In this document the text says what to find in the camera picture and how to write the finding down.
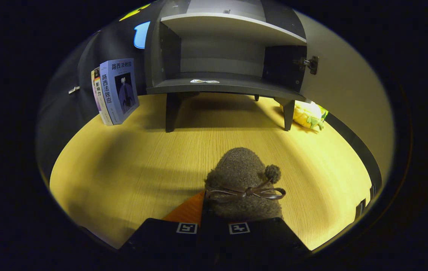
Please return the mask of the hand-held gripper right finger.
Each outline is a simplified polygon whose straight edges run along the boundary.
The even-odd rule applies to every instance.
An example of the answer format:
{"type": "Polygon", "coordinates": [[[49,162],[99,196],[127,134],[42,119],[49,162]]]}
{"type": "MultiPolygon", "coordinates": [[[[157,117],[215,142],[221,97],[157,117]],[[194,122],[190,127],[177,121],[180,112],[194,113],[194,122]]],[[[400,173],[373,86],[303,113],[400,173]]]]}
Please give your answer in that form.
{"type": "Polygon", "coordinates": [[[219,265],[284,265],[311,255],[281,218],[229,223],[219,245],[219,265]]]}

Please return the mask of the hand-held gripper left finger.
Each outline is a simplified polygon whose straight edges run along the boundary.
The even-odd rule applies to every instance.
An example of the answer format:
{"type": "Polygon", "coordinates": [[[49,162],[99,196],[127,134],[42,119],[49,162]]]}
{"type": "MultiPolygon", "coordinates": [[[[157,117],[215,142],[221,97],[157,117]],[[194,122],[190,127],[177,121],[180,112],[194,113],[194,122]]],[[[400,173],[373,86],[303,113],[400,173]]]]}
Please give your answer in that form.
{"type": "Polygon", "coordinates": [[[201,190],[162,219],[147,218],[119,252],[149,264],[212,263],[214,247],[202,218],[205,194],[201,190]]]}

